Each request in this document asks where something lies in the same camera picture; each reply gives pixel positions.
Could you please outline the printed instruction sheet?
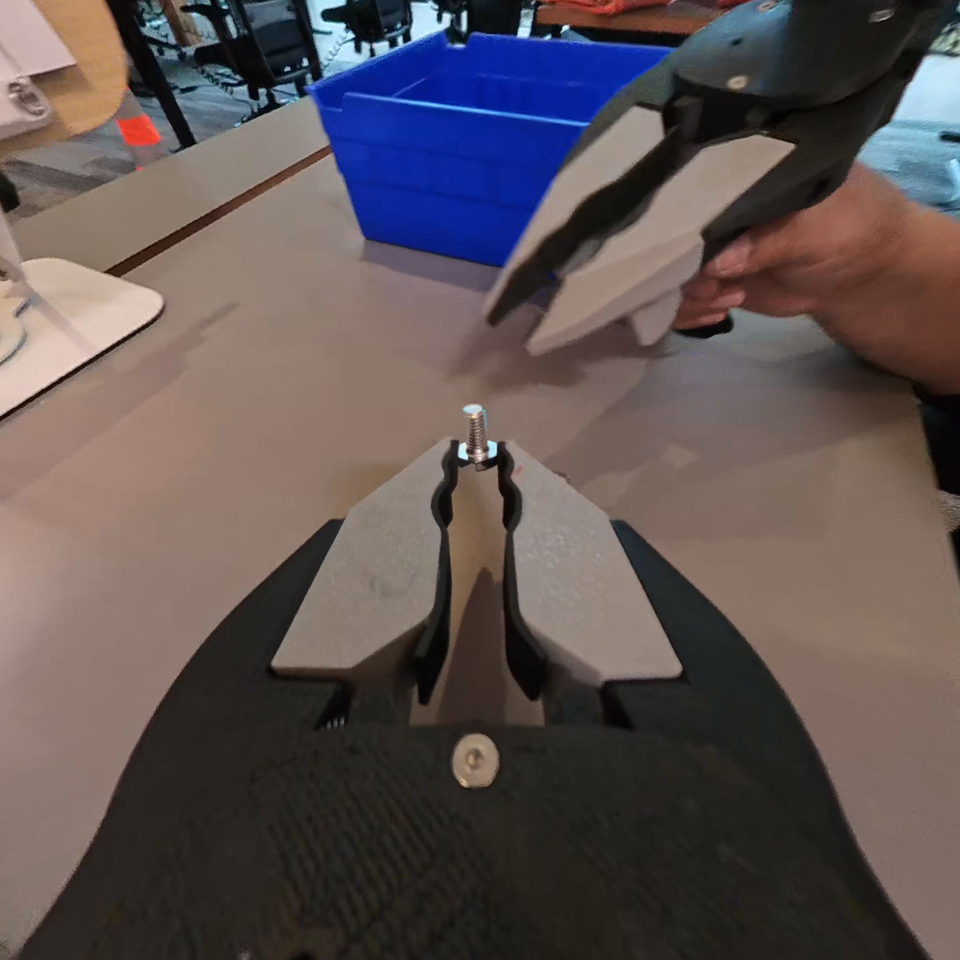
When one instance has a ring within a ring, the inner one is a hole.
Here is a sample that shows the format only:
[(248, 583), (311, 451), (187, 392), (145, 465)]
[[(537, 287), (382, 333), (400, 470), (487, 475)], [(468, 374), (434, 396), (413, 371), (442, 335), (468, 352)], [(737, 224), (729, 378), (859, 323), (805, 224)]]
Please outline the printed instruction sheet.
[(54, 109), (38, 80), (74, 66), (76, 58), (34, 2), (1, 2), (2, 141), (52, 123)]

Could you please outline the silver bolt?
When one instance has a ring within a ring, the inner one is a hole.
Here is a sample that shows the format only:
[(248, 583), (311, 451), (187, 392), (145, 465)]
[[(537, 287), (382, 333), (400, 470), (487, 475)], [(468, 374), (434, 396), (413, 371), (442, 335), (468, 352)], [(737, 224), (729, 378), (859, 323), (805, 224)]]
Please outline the silver bolt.
[(459, 467), (473, 467), (477, 472), (492, 469), (498, 462), (498, 443), (489, 436), (485, 408), (478, 403), (462, 407), (464, 441), (458, 445)]

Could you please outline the orange traffic cone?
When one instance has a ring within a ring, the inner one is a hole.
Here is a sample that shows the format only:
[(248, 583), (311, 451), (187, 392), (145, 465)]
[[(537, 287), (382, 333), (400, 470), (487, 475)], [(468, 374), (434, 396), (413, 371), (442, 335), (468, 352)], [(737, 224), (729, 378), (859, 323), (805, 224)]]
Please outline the orange traffic cone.
[(145, 113), (129, 87), (124, 90), (114, 123), (136, 170), (140, 171), (170, 156), (154, 121)]

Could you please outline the white folding stand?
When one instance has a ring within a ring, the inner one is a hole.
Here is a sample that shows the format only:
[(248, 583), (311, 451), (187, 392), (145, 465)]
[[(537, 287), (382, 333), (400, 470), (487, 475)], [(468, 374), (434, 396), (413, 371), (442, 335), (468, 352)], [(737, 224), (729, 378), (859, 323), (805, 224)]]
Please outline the white folding stand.
[(21, 257), (1, 214), (1, 418), (162, 316), (163, 296), (61, 258)]

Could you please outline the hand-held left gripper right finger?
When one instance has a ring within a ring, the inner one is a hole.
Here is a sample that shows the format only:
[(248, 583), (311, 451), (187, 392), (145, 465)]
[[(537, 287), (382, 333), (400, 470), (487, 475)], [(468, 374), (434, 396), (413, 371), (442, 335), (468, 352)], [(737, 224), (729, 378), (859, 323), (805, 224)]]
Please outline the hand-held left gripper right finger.
[(604, 510), (514, 441), (498, 445), (505, 653), (528, 700), (557, 677), (590, 690), (683, 672)]

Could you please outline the blue plastic bin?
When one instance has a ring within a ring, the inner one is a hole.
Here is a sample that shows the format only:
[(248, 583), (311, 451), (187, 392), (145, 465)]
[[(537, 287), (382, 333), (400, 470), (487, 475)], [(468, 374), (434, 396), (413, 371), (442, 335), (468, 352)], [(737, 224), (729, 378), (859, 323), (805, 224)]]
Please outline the blue plastic bin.
[(667, 53), (436, 32), (308, 92), (367, 240), (498, 267), (594, 116)]

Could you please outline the person's right hand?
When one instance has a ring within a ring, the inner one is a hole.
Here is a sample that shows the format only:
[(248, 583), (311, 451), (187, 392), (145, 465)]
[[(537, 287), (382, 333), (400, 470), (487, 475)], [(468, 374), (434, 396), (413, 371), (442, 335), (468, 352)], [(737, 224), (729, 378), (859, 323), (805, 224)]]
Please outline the person's right hand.
[(958, 220), (856, 164), (822, 202), (750, 228), (706, 262), (673, 329), (704, 329), (735, 308), (810, 317), (870, 365), (957, 396)]

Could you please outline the wooden display board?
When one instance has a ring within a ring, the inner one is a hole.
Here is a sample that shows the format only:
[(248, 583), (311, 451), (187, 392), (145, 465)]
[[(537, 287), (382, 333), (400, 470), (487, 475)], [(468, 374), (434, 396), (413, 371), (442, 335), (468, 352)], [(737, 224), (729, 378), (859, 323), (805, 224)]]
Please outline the wooden display board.
[(49, 126), (1, 140), (1, 156), (84, 135), (116, 114), (128, 86), (127, 56), (103, 1), (31, 1), (77, 65), (38, 79), (54, 118)]

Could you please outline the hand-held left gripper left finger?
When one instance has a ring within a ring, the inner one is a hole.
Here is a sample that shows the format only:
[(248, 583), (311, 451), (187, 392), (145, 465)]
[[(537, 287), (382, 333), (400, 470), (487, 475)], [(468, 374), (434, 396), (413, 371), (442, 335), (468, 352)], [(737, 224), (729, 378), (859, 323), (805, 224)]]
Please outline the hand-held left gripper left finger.
[(459, 442), (444, 438), (342, 520), (270, 663), (355, 691), (415, 685), (430, 703), (450, 649), (449, 527)]

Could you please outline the black office chair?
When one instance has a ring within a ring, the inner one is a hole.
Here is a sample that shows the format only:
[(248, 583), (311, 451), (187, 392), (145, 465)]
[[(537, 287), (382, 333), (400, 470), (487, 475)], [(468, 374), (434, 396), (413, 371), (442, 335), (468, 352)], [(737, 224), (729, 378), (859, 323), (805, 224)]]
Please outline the black office chair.
[(346, 1), (325, 8), (320, 17), (324, 22), (345, 27), (358, 55), (365, 44), (373, 57), (378, 43), (385, 42), (390, 49), (395, 49), (400, 42), (412, 40), (413, 9), (410, 1)]
[(193, 65), (222, 90), (246, 90), (250, 110), (244, 122), (286, 106), (279, 88), (291, 87), (304, 98), (322, 78), (306, 2), (191, 2), (181, 11), (211, 26), (216, 40), (194, 49)]

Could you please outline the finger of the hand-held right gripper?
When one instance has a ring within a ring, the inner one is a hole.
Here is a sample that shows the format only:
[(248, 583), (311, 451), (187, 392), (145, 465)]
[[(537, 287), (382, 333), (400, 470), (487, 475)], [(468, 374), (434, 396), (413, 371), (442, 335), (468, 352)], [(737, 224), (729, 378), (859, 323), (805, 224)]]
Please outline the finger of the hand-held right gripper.
[(485, 304), (495, 327), (548, 282), (599, 252), (678, 167), (681, 128), (643, 105), (597, 116), (563, 163)]
[(707, 227), (794, 148), (754, 134), (700, 150), (637, 220), (563, 276), (527, 351), (548, 354), (622, 320), (642, 347), (662, 340), (700, 270)]

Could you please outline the stack of folded cloths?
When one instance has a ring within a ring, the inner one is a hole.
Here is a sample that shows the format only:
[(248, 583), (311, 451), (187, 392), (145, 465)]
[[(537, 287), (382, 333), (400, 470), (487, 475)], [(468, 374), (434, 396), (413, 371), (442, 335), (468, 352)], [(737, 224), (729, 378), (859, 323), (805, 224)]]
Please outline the stack of folded cloths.
[(583, 9), (590, 10), (600, 17), (619, 17), (638, 10), (667, 10), (676, 8), (699, 7), (707, 10), (727, 10), (746, 4), (747, 1), (582, 1), (578, 2)]

